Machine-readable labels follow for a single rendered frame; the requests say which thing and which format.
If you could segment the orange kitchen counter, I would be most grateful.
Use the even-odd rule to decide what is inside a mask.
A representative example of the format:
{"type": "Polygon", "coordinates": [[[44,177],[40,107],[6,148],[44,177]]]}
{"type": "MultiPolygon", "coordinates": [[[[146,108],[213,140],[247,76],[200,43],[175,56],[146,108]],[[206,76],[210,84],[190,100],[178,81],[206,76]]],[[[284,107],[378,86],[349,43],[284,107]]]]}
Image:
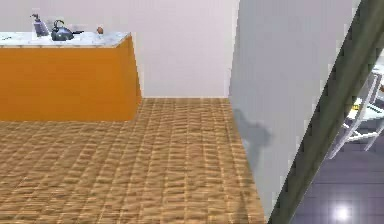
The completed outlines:
{"type": "Polygon", "coordinates": [[[140,103],[129,34],[110,46],[0,48],[0,120],[128,121],[140,103]]]}

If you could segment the black kettle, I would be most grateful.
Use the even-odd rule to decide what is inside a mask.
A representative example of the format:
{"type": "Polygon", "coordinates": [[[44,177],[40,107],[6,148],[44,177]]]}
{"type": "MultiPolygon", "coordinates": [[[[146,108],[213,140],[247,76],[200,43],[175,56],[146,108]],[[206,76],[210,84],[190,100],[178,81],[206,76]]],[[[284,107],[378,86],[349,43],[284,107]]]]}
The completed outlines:
{"type": "Polygon", "coordinates": [[[67,41],[72,40],[75,35],[81,34],[81,31],[71,31],[64,27],[62,20],[55,20],[51,31],[51,38],[53,41],[67,41]]]}

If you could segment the white chair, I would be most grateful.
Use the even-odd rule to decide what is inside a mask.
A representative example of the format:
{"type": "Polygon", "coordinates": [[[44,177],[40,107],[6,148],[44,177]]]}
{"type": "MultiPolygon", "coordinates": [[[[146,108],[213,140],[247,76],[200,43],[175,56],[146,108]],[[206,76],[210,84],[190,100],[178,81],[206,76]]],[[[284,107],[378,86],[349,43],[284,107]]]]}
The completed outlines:
{"type": "Polygon", "coordinates": [[[364,150],[368,151],[380,134],[384,131],[384,109],[375,105],[376,99],[384,101],[384,95],[380,96],[380,88],[384,86],[384,65],[375,65],[359,92],[353,106],[346,117],[350,124],[344,123],[345,129],[342,136],[336,140],[335,146],[328,154],[329,159],[333,159],[342,147],[353,141],[367,139],[364,150]],[[372,132],[361,133],[358,128],[363,122],[375,121],[379,126],[372,132]]]}

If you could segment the grey soap bottle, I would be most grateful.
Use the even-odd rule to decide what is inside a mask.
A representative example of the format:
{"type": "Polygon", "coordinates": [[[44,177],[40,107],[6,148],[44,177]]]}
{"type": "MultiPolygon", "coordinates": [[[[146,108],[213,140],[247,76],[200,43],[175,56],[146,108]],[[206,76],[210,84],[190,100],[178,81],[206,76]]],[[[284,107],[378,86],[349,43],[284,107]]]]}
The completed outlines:
{"type": "Polygon", "coordinates": [[[48,30],[46,24],[40,19],[39,15],[34,13],[34,14],[32,14],[32,17],[34,18],[33,26],[34,26],[36,35],[38,37],[48,36],[49,30],[48,30]]]}

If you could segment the dark grey door frame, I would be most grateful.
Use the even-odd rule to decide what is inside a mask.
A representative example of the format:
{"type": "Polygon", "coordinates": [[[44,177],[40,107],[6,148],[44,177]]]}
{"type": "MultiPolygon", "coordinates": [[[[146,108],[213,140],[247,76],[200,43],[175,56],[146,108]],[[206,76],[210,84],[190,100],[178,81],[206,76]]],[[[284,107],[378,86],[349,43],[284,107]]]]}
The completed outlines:
{"type": "Polygon", "coordinates": [[[379,52],[384,0],[361,0],[267,224],[289,224],[379,52]]]}

